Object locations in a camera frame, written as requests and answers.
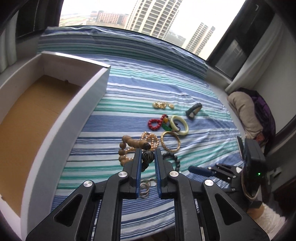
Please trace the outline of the gold chain earrings cluster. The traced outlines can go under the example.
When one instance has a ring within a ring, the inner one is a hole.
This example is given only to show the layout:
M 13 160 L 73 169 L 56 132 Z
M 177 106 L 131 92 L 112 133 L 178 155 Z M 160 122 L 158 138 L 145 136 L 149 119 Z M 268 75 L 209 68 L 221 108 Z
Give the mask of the gold chain earrings cluster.
M 152 104 L 152 107 L 155 109 L 165 109 L 166 107 L 169 107 L 170 109 L 174 109 L 175 106 L 172 103 L 167 103 L 167 102 L 154 102 Z

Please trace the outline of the purple patterned cloth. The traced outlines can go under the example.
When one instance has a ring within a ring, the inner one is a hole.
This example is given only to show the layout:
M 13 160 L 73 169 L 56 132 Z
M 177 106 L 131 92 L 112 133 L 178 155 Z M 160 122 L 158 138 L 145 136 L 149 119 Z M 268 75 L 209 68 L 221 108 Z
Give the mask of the purple patterned cloth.
M 264 98 L 255 90 L 239 88 L 238 91 L 249 95 L 254 103 L 255 115 L 263 127 L 263 135 L 267 141 L 273 141 L 276 134 L 276 126 L 273 114 Z

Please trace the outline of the white curtain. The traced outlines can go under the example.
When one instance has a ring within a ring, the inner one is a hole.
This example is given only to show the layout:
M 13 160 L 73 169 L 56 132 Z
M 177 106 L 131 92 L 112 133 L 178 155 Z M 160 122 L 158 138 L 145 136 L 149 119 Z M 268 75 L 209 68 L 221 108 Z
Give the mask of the white curtain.
M 16 56 L 16 22 L 18 18 L 18 11 L 8 21 L 6 28 L 1 34 L 1 59 L 0 69 L 4 72 L 9 66 L 17 61 Z
M 284 26 L 275 16 L 232 83 L 225 89 L 230 94 L 239 88 L 253 89 L 273 60 L 283 36 Z

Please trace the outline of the left white curtain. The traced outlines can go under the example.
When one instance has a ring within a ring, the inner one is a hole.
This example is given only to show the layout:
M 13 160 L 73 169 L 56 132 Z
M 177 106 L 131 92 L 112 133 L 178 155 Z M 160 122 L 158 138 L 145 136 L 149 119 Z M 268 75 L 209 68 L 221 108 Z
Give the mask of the left white curtain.
M 16 56 L 16 22 L 18 18 L 18 11 L 8 21 L 6 28 L 1 34 L 1 59 L 0 69 L 4 72 L 9 66 L 17 61 Z

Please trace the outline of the right white curtain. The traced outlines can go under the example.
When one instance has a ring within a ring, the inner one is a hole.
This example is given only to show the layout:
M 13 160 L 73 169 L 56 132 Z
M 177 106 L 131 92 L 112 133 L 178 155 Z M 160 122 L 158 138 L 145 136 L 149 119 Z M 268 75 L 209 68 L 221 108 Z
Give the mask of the right white curtain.
M 225 89 L 230 94 L 239 88 L 253 89 L 273 60 L 283 36 L 284 26 L 275 16 L 232 83 Z

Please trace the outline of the gold rhinestone bangle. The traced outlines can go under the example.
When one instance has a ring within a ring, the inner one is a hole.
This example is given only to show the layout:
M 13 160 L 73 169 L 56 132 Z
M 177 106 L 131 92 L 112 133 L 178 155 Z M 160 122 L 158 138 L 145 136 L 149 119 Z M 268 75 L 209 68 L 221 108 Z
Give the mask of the gold rhinestone bangle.
M 181 147 L 181 141 L 176 133 L 165 131 L 161 134 L 161 145 L 167 152 L 176 153 Z

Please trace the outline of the silver rings cluster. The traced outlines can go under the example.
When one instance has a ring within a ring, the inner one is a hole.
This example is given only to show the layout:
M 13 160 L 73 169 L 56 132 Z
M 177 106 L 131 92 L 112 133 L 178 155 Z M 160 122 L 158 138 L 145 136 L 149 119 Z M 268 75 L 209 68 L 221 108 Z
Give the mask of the silver rings cluster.
M 149 196 L 149 190 L 151 187 L 155 187 L 157 185 L 156 178 L 143 179 L 140 182 L 140 198 L 146 199 Z

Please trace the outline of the white fluffy rug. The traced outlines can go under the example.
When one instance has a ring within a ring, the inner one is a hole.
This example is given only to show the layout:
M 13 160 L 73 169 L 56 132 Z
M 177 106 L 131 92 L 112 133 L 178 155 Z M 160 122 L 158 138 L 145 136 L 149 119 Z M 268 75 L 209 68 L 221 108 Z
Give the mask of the white fluffy rug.
M 285 224 L 286 218 L 280 216 L 266 204 L 260 208 L 249 208 L 247 214 L 267 233 L 272 240 Z

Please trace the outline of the pale jade bangle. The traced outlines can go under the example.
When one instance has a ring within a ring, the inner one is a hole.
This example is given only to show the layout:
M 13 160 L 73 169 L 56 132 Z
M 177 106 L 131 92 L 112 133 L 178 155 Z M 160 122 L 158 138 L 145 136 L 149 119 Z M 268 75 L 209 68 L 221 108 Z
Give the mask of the pale jade bangle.
M 189 133 L 189 126 L 187 122 L 178 115 L 170 117 L 171 129 L 180 136 L 186 136 Z

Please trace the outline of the blue green striped bedsheet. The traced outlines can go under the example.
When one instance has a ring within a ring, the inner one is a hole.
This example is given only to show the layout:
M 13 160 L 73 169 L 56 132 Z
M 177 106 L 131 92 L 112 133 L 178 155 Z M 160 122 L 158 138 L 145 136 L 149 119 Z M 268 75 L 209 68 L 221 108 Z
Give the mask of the blue green striped bedsheet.
M 125 30 L 102 27 L 50 27 L 39 38 L 38 50 L 60 52 L 111 66 L 107 89 L 78 136 L 60 180 L 52 207 L 57 207 L 83 181 L 100 182 L 122 170 L 119 143 L 123 135 L 140 138 L 148 121 L 163 114 L 185 117 L 196 103 L 202 109 L 187 120 L 189 133 L 180 137 L 180 171 L 217 163 L 240 166 L 239 130 L 228 109 L 209 87 L 208 67 L 179 47 Z M 175 108 L 155 109 L 154 102 Z

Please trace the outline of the white cardboard box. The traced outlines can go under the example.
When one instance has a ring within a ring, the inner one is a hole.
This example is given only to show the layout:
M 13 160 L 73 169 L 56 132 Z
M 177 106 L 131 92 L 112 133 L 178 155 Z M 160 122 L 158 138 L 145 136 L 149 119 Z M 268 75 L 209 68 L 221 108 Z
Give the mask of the white cardboard box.
M 27 234 L 51 209 L 63 168 L 111 66 L 44 51 L 1 75 L 1 214 Z

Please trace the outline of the smartphone on bed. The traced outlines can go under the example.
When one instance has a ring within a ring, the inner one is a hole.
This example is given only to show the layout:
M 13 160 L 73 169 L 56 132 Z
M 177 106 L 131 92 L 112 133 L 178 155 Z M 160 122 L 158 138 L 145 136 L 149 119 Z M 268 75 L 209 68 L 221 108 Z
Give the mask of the smartphone on bed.
M 242 138 L 239 137 L 239 136 L 236 136 L 236 141 L 237 141 L 240 157 L 244 161 L 245 160 L 245 157 L 244 157 L 244 145 L 243 145 Z

